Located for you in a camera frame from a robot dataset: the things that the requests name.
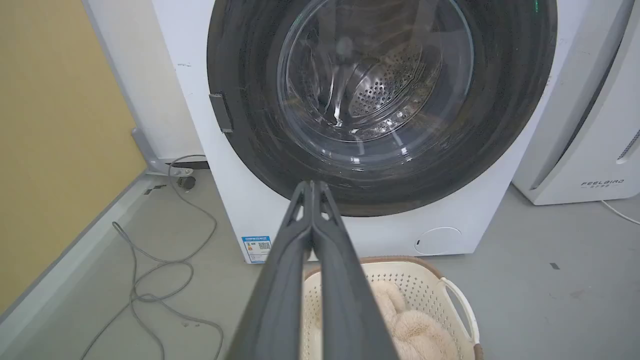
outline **yellow wall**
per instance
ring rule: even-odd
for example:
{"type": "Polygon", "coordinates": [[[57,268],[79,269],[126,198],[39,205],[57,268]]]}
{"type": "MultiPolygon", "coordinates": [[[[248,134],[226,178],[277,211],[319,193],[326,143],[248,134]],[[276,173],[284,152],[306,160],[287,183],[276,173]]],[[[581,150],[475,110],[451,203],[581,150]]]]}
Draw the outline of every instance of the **yellow wall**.
{"type": "Polygon", "coordinates": [[[81,0],[0,1],[0,313],[145,164],[81,0]]]}

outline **washing machine door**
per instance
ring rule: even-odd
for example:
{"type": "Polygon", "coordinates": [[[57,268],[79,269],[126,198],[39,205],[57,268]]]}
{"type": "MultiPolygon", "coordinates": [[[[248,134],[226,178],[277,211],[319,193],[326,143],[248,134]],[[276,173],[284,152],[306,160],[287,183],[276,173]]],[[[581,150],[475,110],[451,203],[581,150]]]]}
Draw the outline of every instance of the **washing machine door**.
{"type": "Polygon", "coordinates": [[[553,0],[216,0],[207,70],[244,164],[347,216],[441,199],[513,143],[547,82],[553,0]]]}

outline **white appliance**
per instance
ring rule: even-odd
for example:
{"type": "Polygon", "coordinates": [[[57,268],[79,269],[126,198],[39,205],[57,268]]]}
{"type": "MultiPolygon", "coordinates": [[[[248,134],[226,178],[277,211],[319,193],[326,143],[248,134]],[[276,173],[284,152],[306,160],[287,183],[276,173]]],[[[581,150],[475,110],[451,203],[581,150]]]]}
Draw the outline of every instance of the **white appliance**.
{"type": "Polygon", "coordinates": [[[257,263],[268,248],[257,243],[273,240],[309,179],[331,186],[359,256],[473,252],[597,2],[154,7],[244,259],[257,263]]]}
{"type": "Polygon", "coordinates": [[[513,179],[535,205],[640,193],[640,4],[594,6],[513,179]]]}

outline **front-load washing machine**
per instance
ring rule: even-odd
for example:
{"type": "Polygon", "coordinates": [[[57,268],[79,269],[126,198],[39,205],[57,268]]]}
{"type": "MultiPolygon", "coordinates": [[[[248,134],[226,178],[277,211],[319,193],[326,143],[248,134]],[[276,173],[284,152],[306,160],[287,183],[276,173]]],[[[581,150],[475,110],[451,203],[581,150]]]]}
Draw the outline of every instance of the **front-load washing machine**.
{"type": "Polygon", "coordinates": [[[473,252],[589,2],[154,8],[244,259],[260,263],[311,179],[329,184],[359,256],[473,252]]]}

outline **basket handle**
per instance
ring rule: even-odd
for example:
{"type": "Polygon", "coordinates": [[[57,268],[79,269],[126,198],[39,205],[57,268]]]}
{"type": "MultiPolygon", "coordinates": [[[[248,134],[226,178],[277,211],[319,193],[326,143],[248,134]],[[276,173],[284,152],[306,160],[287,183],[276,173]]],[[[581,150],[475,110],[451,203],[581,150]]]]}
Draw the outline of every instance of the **basket handle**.
{"type": "MultiPolygon", "coordinates": [[[[476,316],[474,315],[474,311],[471,309],[471,304],[469,304],[469,301],[467,300],[465,295],[462,294],[462,291],[460,291],[460,289],[453,282],[448,280],[446,277],[442,277],[440,278],[440,280],[445,284],[447,288],[449,288],[455,294],[455,296],[458,298],[458,301],[460,301],[460,304],[462,304],[462,308],[465,311],[465,316],[467,317],[467,322],[469,324],[469,327],[471,328],[471,335],[467,333],[467,336],[471,338],[474,344],[479,344],[480,331],[478,329],[478,322],[476,321],[476,316]]],[[[447,293],[446,290],[444,291],[444,293],[449,299],[449,301],[451,301],[451,299],[449,298],[449,294],[447,293]]],[[[467,332],[467,328],[465,326],[463,326],[462,328],[465,330],[465,332],[467,332]]]]}

